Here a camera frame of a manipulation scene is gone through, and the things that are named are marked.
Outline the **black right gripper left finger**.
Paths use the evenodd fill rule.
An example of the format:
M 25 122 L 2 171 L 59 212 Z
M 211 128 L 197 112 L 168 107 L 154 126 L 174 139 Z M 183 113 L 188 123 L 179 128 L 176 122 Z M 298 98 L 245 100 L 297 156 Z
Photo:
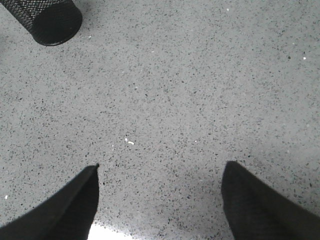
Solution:
M 85 167 L 52 197 L 1 227 L 2 240 L 86 240 L 99 202 L 98 165 Z

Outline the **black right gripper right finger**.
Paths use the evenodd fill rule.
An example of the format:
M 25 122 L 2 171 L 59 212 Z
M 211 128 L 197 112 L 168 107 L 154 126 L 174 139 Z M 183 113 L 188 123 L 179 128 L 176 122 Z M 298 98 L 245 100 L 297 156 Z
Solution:
M 236 161 L 226 163 L 223 211 L 236 240 L 318 240 L 320 218 L 259 180 Z

